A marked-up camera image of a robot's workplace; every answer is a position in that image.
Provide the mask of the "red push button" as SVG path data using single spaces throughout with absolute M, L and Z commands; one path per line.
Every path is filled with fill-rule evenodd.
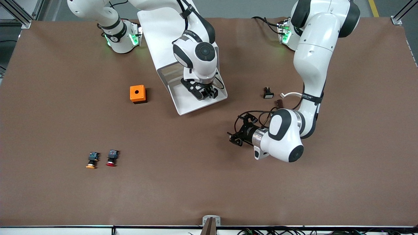
M 115 149 L 109 150 L 106 166 L 115 167 L 116 161 L 119 158 L 119 151 Z

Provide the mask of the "yellow push button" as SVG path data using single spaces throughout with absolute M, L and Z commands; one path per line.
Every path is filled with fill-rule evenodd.
M 97 162 L 99 161 L 100 153 L 90 152 L 88 157 L 88 164 L 86 165 L 87 169 L 96 169 Z

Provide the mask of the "orange button enclosure box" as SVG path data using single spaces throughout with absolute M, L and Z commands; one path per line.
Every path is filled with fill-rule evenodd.
M 147 103 L 147 89 L 144 85 L 130 86 L 130 101 L 134 104 Z

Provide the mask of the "aluminium frame post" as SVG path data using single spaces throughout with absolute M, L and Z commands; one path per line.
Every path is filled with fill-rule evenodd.
M 406 16 L 416 5 L 418 0 L 409 0 L 395 15 L 391 15 L 391 21 L 394 25 L 402 25 L 402 18 Z
M 45 0 L 0 0 L 0 26 L 29 29 L 39 18 Z

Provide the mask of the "white table edge rail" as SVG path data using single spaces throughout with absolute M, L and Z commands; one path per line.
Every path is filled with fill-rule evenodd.
M 200 235 L 202 226 L 3 226 L 0 235 Z M 416 226 L 219 226 L 217 235 L 418 235 Z

